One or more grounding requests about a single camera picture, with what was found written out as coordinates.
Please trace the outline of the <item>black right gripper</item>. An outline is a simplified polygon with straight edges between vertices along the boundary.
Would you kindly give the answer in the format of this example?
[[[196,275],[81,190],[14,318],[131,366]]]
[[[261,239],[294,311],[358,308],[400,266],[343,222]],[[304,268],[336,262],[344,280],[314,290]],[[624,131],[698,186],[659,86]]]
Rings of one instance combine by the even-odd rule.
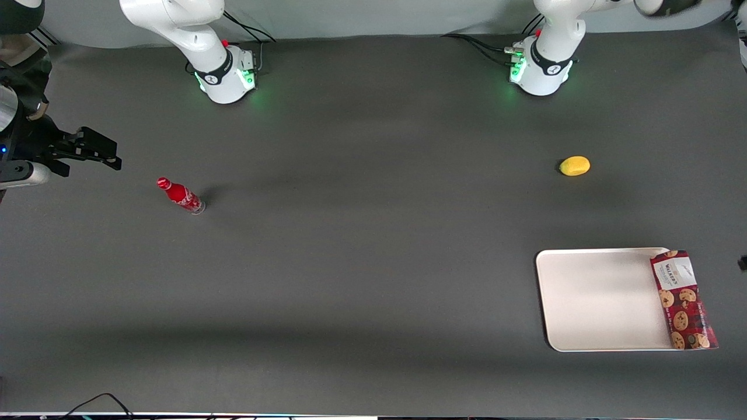
[[[77,134],[73,134],[56,127],[48,116],[33,121],[22,117],[19,135],[19,159],[43,164],[58,176],[69,176],[70,166],[61,159],[70,159],[75,154],[76,142],[77,147],[86,152],[86,160],[122,170],[117,142],[93,128],[80,127]]]

